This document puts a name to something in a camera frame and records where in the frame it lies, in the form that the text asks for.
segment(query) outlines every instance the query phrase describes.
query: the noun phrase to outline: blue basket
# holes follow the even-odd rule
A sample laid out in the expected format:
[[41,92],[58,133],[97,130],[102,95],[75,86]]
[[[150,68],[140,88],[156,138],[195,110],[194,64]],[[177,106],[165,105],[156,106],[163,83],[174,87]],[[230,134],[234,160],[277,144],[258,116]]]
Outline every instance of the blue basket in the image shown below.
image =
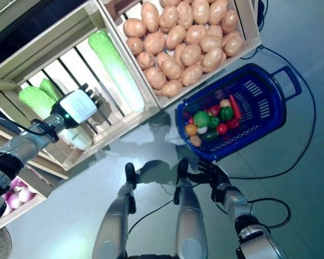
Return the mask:
[[[274,78],[280,72],[289,76],[295,88],[295,93],[288,98]],[[299,81],[288,66],[270,74],[255,64],[247,64],[184,100],[176,110],[178,131],[198,156],[209,161],[221,159],[283,126],[286,122],[286,101],[300,93]],[[230,94],[241,111],[240,126],[211,142],[203,141],[200,147],[194,147],[185,132],[188,119],[198,111],[228,99]]]

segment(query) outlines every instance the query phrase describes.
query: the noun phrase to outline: toy fruit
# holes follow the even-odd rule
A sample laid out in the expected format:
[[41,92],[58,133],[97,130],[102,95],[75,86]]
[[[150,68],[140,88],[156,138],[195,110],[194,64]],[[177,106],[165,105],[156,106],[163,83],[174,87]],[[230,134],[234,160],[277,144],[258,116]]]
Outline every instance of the toy fruit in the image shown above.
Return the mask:
[[207,113],[210,116],[216,117],[220,113],[220,109],[221,109],[221,107],[219,105],[213,105],[207,110]]
[[239,123],[239,120],[234,118],[234,119],[227,121],[226,125],[227,125],[228,129],[233,130],[233,129],[239,127],[240,123]]
[[220,106],[221,107],[230,107],[231,102],[228,99],[223,99],[223,100],[220,101]]
[[220,119],[221,120],[230,120],[234,116],[233,109],[231,107],[222,107],[220,111]]
[[219,125],[219,124],[220,124],[220,119],[219,118],[217,118],[217,117],[211,117],[210,118],[210,122],[208,124],[208,127],[209,128],[216,128],[217,125]]
[[185,131],[186,131],[187,135],[193,136],[193,135],[196,135],[196,133],[197,133],[197,127],[193,124],[187,124],[185,126]]
[[208,131],[206,134],[202,135],[200,139],[202,141],[212,141],[218,137],[219,133],[215,130]]
[[204,134],[204,133],[206,133],[206,132],[207,132],[207,126],[202,127],[202,128],[198,128],[198,129],[197,129],[197,132],[198,132],[199,134]]
[[225,134],[228,130],[228,127],[226,124],[221,123],[220,125],[217,126],[216,128],[217,132],[220,133],[221,135]]
[[201,139],[197,135],[191,136],[190,137],[190,142],[195,147],[200,147],[201,146]]
[[237,120],[240,120],[241,119],[241,112],[239,110],[239,106],[237,104],[237,101],[235,101],[235,99],[234,99],[234,96],[230,95],[229,96],[229,101],[231,102],[231,107],[232,107],[233,112],[234,112],[234,117]]
[[197,112],[193,117],[194,124],[200,128],[208,125],[210,121],[210,116],[207,112],[200,111]]

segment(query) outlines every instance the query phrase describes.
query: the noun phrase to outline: basket handle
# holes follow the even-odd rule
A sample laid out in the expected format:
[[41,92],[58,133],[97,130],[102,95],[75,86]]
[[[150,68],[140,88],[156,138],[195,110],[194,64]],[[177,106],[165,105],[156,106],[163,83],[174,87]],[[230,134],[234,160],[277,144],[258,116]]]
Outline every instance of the basket handle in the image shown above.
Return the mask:
[[297,77],[295,76],[293,70],[289,66],[284,66],[284,67],[278,69],[277,71],[275,71],[274,73],[271,74],[271,77],[274,77],[274,75],[276,75],[278,73],[281,73],[281,72],[284,72],[284,73],[287,74],[289,79],[292,81],[294,89],[295,89],[295,93],[292,94],[291,96],[285,97],[284,94],[283,94],[283,98],[285,99],[285,101],[288,101],[288,100],[298,96],[302,92],[302,89],[301,89],[301,85],[299,83],[299,80],[297,79]]

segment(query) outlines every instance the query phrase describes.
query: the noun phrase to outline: green bell pepper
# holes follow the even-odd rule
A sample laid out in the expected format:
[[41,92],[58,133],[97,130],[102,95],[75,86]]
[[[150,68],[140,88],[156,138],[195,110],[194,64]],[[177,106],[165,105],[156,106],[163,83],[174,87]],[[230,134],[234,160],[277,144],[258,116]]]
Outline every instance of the green bell pepper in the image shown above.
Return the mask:
[[211,117],[210,122],[207,125],[209,128],[216,128],[220,124],[220,119],[217,117]]
[[221,111],[220,111],[221,120],[223,120],[223,121],[230,120],[233,118],[233,116],[234,116],[234,111],[231,107],[227,106],[227,107],[221,108]]

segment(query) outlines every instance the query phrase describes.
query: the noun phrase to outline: gray floor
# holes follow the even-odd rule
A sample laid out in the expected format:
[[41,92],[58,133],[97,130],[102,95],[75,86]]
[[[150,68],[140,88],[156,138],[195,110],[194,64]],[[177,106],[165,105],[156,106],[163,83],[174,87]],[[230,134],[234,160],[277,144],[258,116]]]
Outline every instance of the gray floor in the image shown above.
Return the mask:
[[[233,181],[249,199],[273,196],[292,208],[291,222],[272,231],[289,258],[324,258],[324,1],[270,1],[263,43],[285,55],[308,80],[318,107],[318,120],[309,151],[287,175],[261,181]],[[284,65],[269,54],[259,53],[252,62],[273,72]],[[238,62],[226,72],[241,66]],[[90,258],[97,230],[110,202],[124,183],[124,166],[149,168],[144,184],[135,191],[138,212],[132,225],[172,195],[178,160],[197,159],[179,139],[176,104],[148,123],[113,142],[74,170],[75,177],[50,197],[8,225],[12,236],[11,259]],[[260,141],[223,159],[231,175],[278,173],[298,157],[311,129],[312,104],[303,94],[288,102],[286,125]],[[210,200],[209,186],[196,188],[204,212],[209,259],[236,258],[237,240],[226,216]],[[286,215],[273,203],[256,204],[256,216],[267,224]],[[168,205],[141,222],[129,237],[130,255],[173,254],[177,206]]]

